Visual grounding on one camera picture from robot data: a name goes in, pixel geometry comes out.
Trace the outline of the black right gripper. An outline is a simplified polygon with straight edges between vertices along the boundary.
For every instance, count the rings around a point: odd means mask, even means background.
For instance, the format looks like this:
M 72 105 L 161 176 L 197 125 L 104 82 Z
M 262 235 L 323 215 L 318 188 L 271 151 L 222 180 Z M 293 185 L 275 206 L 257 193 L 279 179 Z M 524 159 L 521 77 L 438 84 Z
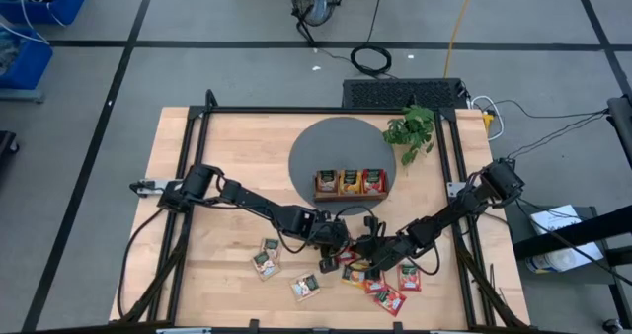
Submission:
M 361 236 L 355 243 L 355 250 L 362 260 L 368 262 L 364 270 L 367 280 L 377 280 L 382 271 L 395 267 L 402 259 L 413 252 L 413 241 L 403 232 L 394 236 L 385 236 L 385 222 L 367 215 L 364 225 L 369 229 L 367 235 Z

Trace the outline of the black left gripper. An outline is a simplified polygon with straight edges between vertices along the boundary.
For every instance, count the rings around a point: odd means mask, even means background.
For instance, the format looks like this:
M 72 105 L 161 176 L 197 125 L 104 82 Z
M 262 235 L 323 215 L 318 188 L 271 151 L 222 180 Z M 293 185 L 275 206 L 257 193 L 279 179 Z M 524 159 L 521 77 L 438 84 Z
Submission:
M 340 268 L 339 256 L 350 246 L 351 238 L 345 222 L 325 210 L 315 216 L 306 242 L 320 251 L 319 270 L 328 274 Z

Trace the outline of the mango tea packet orange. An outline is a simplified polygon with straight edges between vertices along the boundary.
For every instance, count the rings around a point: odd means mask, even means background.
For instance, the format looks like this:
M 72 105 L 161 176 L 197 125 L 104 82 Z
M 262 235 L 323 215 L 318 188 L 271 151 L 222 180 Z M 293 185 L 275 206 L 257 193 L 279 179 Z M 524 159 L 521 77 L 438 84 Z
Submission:
M 347 264 L 343 268 L 342 282 L 363 289 L 365 287 L 365 270 L 368 264 L 365 261 Z
M 362 173 L 358 170 L 342 170 L 339 178 L 340 195 L 357 195 L 362 191 Z

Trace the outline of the wooden three-compartment tray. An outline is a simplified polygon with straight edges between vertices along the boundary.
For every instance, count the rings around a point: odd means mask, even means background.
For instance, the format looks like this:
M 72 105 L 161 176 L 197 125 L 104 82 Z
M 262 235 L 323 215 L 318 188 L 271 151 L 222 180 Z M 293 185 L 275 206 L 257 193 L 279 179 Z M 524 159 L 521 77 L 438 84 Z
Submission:
M 351 201 L 381 201 L 387 198 L 389 183 L 386 173 L 386 192 L 383 194 L 365 194 L 363 190 L 357 195 L 340 195 L 339 186 L 337 193 L 321 193 L 316 189 L 316 174 L 314 176 L 314 200 L 316 202 L 351 202 Z

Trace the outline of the grey round mat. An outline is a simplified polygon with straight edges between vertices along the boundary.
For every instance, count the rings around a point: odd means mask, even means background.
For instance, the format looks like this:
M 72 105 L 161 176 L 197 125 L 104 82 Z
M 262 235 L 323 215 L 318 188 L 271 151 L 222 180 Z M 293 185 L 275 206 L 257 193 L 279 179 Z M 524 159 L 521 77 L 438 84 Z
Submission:
M 297 193 L 316 209 L 344 215 L 372 209 L 373 201 L 316 202 L 314 177 L 320 170 L 383 169 L 389 186 L 396 178 L 397 160 L 378 127 L 356 118 L 328 118 L 311 125 L 294 141 L 288 158 L 289 175 Z

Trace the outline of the green potted plant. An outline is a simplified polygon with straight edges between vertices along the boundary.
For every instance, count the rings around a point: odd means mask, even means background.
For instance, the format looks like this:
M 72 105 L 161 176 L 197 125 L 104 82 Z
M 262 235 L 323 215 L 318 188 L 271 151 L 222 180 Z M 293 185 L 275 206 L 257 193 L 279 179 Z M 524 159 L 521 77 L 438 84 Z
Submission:
M 404 107 L 403 117 L 392 119 L 382 133 L 386 143 L 405 146 L 401 156 L 404 167 L 412 164 L 421 154 L 428 154 L 434 148 L 435 113 L 417 105 Z

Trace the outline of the grey side table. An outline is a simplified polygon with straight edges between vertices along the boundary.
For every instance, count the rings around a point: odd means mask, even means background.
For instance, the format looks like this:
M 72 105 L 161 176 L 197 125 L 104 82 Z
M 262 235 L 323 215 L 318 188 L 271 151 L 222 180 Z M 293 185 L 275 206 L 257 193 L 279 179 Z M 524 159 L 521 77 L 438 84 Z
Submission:
M 632 277 L 625 277 L 616 271 L 618 265 L 632 264 L 632 247 L 609 250 L 605 240 L 610 237 L 632 231 L 632 206 L 618 209 L 602 216 L 593 207 L 573 207 L 583 219 L 581 223 L 570 225 L 546 234 L 538 235 L 529 218 L 532 213 L 554 209 L 535 206 L 519 201 L 505 208 L 512 237 L 513 250 L 520 276 L 529 280 L 571 282 L 577 284 L 621 283 L 632 286 Z M 525 259 L 555 250 L 571 248 L 594 242 L 601 250 L 603 258 L 594 260 L 584 254 L 591 262 L 582 267 L 562 273 L 535 274 L 525 264 Z

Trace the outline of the black perforated computer case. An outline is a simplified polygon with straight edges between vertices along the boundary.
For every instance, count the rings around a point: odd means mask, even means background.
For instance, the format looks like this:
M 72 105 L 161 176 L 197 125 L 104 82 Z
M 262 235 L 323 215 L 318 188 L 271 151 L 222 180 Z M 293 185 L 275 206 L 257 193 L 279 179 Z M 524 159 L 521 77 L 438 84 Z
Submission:
M 417 105 L 432 110 L 465 109 L 469 98 L 459 78 L 348 79 L 343 83 L 342 107 L 399 110 Z

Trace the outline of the white paper stack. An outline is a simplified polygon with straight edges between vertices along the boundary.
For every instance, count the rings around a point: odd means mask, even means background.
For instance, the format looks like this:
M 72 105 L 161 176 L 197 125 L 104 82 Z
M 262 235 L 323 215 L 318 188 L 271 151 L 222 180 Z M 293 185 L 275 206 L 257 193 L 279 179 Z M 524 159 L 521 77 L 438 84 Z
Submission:
M 529 216 L 538 235 L 548 231 L 578 224 L 583 221 L 571 205 L 543 210 Z M 591 260 L 601 260 L 603 254 L 594 242 L 578 245 L 577 250 L 564 248 L 525 259 L 526 267 L 535 274 L 562 273 L 589 264 Z

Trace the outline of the black metal stand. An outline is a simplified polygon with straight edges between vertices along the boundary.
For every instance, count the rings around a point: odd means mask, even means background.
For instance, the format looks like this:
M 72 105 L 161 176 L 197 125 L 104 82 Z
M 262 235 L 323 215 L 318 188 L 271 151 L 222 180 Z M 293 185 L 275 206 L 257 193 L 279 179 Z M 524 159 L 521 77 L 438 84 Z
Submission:
M 593 207 L 519 205 L 507 211 L 530 320 L 578 334 L 632 334 L 632 205 L 599 214 Z M 526 260 L 580 251 L 586 263 L 537 274 Z

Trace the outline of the black floor fan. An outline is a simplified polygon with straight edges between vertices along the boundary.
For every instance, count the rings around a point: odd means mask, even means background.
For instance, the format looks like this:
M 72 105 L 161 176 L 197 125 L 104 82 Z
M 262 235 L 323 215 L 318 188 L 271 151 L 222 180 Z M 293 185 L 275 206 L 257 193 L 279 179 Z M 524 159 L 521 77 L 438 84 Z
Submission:
M 342 0 L 290 0 L 291 15 L 297 20 L 296 29 L 310 47 L 315 40 L 309 29 L 324 25 L 333 15 Z

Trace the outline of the blue plastic bin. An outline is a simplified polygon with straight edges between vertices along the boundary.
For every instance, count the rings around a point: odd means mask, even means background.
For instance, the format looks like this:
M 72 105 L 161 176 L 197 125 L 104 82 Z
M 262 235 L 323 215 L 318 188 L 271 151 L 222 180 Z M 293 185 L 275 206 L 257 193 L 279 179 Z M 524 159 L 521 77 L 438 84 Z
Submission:
M 35 89 L 51 58 L 51 46 L 35 31 L 0 27 L 0 88 Z
M 0 16 L 14 24 L 70 25 L 85 0 L 54 0 L 49 3 L 31 0 L 0 0 Z

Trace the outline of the grey dolly platform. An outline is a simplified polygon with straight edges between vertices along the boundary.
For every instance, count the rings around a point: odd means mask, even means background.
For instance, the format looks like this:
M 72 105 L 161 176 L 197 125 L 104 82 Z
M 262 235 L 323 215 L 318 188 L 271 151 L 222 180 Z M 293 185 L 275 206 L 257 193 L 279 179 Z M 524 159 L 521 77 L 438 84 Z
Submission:
M 38 89 L 28 90 L 0 88 L 0 101 L 33 102 L 41 104 L 44 101 L 44 94 Z

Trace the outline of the black aluminium table frame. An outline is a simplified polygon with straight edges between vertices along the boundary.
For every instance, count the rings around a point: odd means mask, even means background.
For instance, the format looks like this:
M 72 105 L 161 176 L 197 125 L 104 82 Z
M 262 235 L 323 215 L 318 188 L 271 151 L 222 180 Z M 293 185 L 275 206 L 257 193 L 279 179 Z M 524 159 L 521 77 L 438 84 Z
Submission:
M 290 149 L 309 126 L 340 114 L 338 108 L 219 107 L 209 117 L 207 132 L 201 132 L 197 111 L 165 108 L 150 126 L 151 153 L 143 173 L 148 178 L 177 178 L 199 160 L 277 203 L 300 204 L 288 171 Z M 444 132 L 459 135 L 462 158 L 456 159 L 451 150 L 433 150 L 399 168 L 389 197 L 375 208 L 390 230 L 445 206 L 443 160 L 450 162 L 454 177 L 491 161 L 479 112 L 457 111 L 455 121 L 444 124 Z M 344 283 L 339 273 L 320 275 L 320 291 L 297 300 L 290 284 L 317 271 L 320 255 L 315 250 L 284 250 L 280 271 L 261 280 L 251 259 L 262 239 L 273 235 L 272 227 L 253 214 L 197 209 L 182 280 L 164 285 L 158 317 L 168 317 L 168 304 L 174 301 L 177 325 L 212 329 L 245 327 L 252 320 L 262 329 L 291 331 L 391 329 L 397 319 L 408 330 L 455 330 L 485 320 L 480 293 L 462 294 L 467 279 L 458 266 L 451 230 L 421 260 L 425 267 L 438 266 L 438 273 L 423 277 L 421 290 L 408 294 L 396 318 L 362 289 Z

